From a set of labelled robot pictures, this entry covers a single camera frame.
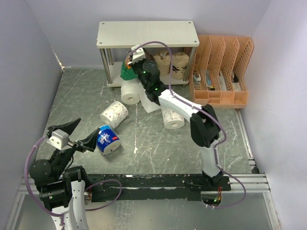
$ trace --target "blue paper towel package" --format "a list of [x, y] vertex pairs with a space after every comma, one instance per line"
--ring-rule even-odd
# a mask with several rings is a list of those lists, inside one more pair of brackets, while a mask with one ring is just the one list
[[97, 138], [97, 146], [102, 154], [108, 155], [120, 146], [120, 139], [114, 133], [110, 126], [104, 125], [100, 127]]

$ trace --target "marble table surface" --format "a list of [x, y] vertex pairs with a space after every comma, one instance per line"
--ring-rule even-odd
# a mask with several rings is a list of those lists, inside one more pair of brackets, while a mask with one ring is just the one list
[[[174, 90], [189, 98], [189, 88]], [[120, 88], [111, 92], [103, 70], [66, 69], [59, 84], [47, 127], [82, 118], [71, 140], [87, 137], [104, 125], [100, 118], [113, 101], [120, 100]], [[179, 129], [165, 129], [161, 110], [148, 114], [141, 103], [126, 106], [129, 116], [114, 129], [122, 140], [112, 154], [76, 152], [73, 166], [82, 165], [87, 173], [160, 174], [201, 173], [202, 157], [190, 137], [189, 123]], [[248, 155], [234, 109], [215, 109], [218, 120], [227, 132], [227, 142], [219, 146], [221, 166], [229, 173], [251, 173]], [[36, 159], [47, 159], [54, 148], [43, 143]]]

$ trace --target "beige bag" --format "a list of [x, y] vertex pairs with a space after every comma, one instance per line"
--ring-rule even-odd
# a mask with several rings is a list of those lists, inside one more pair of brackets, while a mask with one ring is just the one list
[[173, 54], [173, 73], [175, 79], [183, 79], [189, 62], [189, 56], [186, 53], [179, 52]]
[[171, 65], [171, 58], [167, 50], [159, 52], [154, 56], [154, 60], [157, 63], [158, 69], [160, 70], [160, 76], [165, 76], [169, 73]]

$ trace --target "white shelf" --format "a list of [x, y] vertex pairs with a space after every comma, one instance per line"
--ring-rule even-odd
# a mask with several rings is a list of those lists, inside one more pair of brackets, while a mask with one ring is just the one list
[[[121, 65], [122, 62], [118, 61], [114, 62], [114, 65], [109, 66], [111, 79], [113, 81], [112, 84], [108, 84], [109, 87], [121, 87], [121, 84], [123, 82], [123, 79], [120, 77]], [[169, 84], [169, 74], [165, 76], [160, 76], [160, 79], [165, 85]], [[183, 79], [177, 80], [172, 78], [172, 85], [186, 85], [186, 84], [188, 84], [188, 81], [183, 81]]]
[[[192, 21], [100, 22], [98, 48], [131, 48], [148, 41], [169, 47], [195, 47], [200, 42]], [[150, 44], [145, 47], [163, 47]]]

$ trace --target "wall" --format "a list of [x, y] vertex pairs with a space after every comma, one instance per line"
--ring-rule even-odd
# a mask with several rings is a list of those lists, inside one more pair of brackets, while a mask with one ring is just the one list
[[33, 144], [43, 135], [61, 68], [24, 0], [0, 1], [0, 229]]
[[284, 230], [306, 229], [307, 2], [273, 0], [252, 36], [243, 110]]
[[[27, 0], [64, 66], [101, 68], [101, 21], [193, 20], [198, 34], [251, 36], [271, 0]], [[125, 51], [115, 51], [115, 60]]]

